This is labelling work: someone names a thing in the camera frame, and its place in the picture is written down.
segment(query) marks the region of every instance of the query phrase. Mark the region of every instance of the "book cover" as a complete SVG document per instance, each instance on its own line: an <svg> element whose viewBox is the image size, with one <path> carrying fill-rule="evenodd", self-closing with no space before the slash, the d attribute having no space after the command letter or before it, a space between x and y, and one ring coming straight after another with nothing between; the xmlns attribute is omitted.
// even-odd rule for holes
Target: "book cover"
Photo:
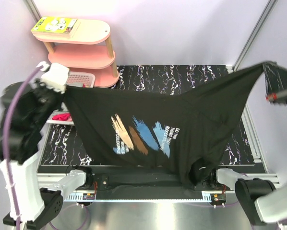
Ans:
<svg viewBox="0 0 287 230"><path fill-rule="evenodd" d="M32 28L32 33L69 34L77 19L42 17Z"/></svg>

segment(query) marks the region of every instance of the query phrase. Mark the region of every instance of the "black t-shirt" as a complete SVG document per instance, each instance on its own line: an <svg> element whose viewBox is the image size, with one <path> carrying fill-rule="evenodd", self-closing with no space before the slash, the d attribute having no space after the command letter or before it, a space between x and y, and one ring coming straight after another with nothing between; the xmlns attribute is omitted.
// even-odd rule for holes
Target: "black t-shirt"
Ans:
<svg viewBox="0 0 287 230"><path fill-rule="evenodd" d="M163 166L196 184L221 162L264 64L174 96L68 86L65 104L97 162Z"/></svg>

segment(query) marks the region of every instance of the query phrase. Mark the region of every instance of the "plastic basket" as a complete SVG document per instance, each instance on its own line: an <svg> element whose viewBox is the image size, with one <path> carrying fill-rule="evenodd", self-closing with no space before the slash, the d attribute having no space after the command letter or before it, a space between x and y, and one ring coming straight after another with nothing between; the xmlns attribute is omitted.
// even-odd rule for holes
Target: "plastic basket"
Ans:
<svg viewBox="0 0 287 230"><path fill-rule="evenodd" d="M70 71L66 84L83 83L85 87L92 88L94 86L95 80L96 77L92 73Z"/></svg>

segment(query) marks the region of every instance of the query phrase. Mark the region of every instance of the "book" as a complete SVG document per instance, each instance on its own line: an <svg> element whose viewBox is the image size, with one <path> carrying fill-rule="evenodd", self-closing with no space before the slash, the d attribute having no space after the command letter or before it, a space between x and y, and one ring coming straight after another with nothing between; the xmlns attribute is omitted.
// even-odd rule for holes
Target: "book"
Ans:
<svg viewBox="0 0 287 230"><path fill-rule="evenodd" d="M71 37L80 21L72 18L42 17L32 28L34 35L59 35Z"/></svg>

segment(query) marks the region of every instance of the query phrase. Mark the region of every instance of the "pink shelf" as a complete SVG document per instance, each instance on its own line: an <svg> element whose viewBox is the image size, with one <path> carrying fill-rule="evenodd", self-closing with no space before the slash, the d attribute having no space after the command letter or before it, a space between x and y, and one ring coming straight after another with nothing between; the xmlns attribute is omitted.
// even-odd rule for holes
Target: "pink shelf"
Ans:
<svg viewBox="0 0 287 230"><path fill-rule="evenodd" d="M96 80L94 87L99 88L108 88L113 86L119 80L118 77L113 76L112 67L107 67L105 69L78 69L78 68L70 68L70 71L75 72L85 72L85 73L92 73L95 75Z"/></svg>
<svg viewBox="0 0 287 230"><path fill-rule="evenodd" d="M110 35L110 26L106 22L84 19L79 21L81 23L71 38L44 34L34 36L42 42L93 45L105 41Z"/></svg>
<svg viewBox="0 0 287 230"><path fill-rule="evenodd" d="M106 46L61 44L54 49L55 53L48 54L50 62L57 62L67 67L103 69L115 61L115 52L114 57L110 58Z"/></svg>

